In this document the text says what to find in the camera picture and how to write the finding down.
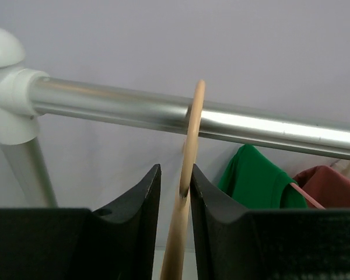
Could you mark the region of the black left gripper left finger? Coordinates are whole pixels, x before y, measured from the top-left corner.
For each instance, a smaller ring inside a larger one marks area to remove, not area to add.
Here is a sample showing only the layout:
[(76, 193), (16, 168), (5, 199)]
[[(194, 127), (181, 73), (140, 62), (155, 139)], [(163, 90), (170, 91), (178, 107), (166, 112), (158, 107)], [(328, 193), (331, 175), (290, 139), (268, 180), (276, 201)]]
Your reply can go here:
[(151, 279), (161, 168), (107, 205), (0, 208), (0, 279)]

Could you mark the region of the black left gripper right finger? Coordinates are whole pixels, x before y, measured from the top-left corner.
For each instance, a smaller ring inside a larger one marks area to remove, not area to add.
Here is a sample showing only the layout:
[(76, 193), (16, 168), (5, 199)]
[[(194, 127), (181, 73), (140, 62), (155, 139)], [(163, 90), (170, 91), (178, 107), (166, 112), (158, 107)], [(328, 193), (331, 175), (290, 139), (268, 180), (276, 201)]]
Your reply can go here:
[(350, 279), (350, 209), (250, 210), (194, 166), (199, 279)]

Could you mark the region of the beige wooden hanger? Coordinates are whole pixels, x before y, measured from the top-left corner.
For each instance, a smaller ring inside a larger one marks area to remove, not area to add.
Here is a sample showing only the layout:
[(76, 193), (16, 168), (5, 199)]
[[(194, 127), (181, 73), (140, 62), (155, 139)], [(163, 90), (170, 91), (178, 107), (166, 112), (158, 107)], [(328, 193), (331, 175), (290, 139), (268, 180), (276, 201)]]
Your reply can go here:
[(187, 137), (184, 144), (183, 163), (178, 195), (174, 201), (169, 234), (164, 251), (160, 279), (181, 279), (190, 210), (190, 181), (198, 151), (198, 135), (204, 104), (205, 81), (199, 80), (190, 108)]

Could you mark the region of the green t shirt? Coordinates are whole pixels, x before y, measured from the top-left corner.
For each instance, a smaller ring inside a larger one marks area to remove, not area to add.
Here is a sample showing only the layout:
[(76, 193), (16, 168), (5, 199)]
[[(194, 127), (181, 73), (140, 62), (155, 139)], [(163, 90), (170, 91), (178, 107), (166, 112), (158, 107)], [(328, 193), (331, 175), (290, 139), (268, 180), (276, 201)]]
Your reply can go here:
[(218, 188), (248, 209), (306, 209), (290, 178), (253, 145), (241, 146), (231, 158)]

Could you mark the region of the pink hanger of green shirt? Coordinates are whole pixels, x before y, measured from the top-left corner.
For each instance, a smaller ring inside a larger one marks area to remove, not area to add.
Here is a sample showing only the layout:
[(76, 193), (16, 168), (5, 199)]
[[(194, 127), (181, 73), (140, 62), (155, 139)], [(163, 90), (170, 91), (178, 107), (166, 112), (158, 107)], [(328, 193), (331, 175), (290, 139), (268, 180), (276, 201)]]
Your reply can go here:
[(313, 197), (311, 197), (308, 193), (306, 193), (302, 188), (300, 188), (295, 183), (290, 183), (291, 187), (295, 189), (299, 194), (301, 194), (312, 206), (317, 209), (325, 209), (319, 202), (317, 202)]

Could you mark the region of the pink t shirt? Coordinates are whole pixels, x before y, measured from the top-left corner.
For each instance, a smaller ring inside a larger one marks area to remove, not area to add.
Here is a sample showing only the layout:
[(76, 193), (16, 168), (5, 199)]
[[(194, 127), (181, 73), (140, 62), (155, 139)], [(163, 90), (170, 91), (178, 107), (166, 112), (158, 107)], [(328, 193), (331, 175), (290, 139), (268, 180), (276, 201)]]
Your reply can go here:
[(312, 167), (293, 179), (323, 207), (350, 208), (350, 179), (331, 167)]

